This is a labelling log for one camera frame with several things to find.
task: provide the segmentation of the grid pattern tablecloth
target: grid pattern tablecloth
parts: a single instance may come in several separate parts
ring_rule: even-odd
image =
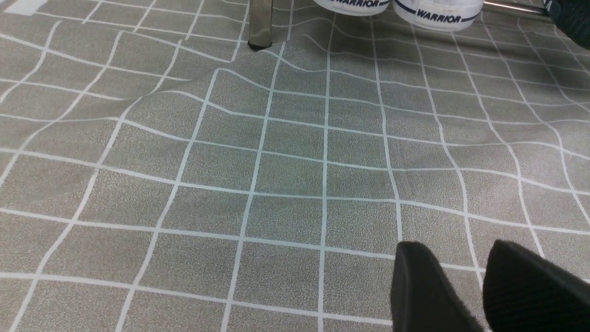
[[[587,51],[236,1],[0,13],[0,331],[390,331],[399,240],[482,322],[495,239],[590,278]]]

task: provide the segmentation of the table surface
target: table surface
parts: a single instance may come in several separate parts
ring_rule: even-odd
[[[590,53],[275,3],[0,13],[0,330],[390,331],[399,240],[482,322],[495,239],[590,278]]]

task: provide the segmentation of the navy stripe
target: navy stripe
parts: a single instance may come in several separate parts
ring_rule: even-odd
[[[395,0],[395,3],[398,4],[398,6],[400,6],[406,12],[416,14],[415,10],[413,10],[412,8],[408,8],[406,5],[402,4],[399,0]]]
[[[402,4],[399,0],[395,0],[395,3],[398,4],[398,6],[400,6],[406,12],[409,12],[410,14],[416,14],[416,11],[415,10],[413,10],[412,8],[408,8],[406,5]],[[469,22],[469,21],[472,21],[472,20],[476,19],[478,15],[479,15],[479,13],[477,13],[477,15],[475,15],[473,17],[463,18],[461,20],[461,22]]]
[[[391,2],[391,0],[379,2],[379,5],[377,7],[381,7],[381,6],[384,6],[384,5],[389,5],[390,2]]]
[[[472,16],[472,17],[468,17],[468,18],[464,18],[461,20],[461,22],[469,22],[469,21],[473,21],[474,19],[477,18],[477,16],[479,15],[479,13],[477,13],[477,15]]]

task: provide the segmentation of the black rubber foot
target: black rubber foot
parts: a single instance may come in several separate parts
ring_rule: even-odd
[[[269,48],[269,47],[271,47],[272,45],[273,45],[273,43],[270,43],[270,45],[269,45],[269,46],[266,46],[266,47],[265,47],[265,46],[259,46],[259,45],[250,44],[250,42],[248,41],[248,46],[249,46],[249,48],[250,48],[251,50],[255,51],[255,52],[258,52],[258,51],[260,51],[260,50],[264,50],[264,49],[266,49],[266,48]]]

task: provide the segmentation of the metal table leg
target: metal table leg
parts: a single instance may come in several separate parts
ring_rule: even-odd
[[[248,46],[254,51],[269,48],[273,43],[273,0],[250,0],[250,37]]]
[[[482,11],[553,23],[544,8],[520,5],[514,2],[486,0]],[[254,51],[272,45],[272,19],[273,0],[250,0],[250,40],[248,46]]]

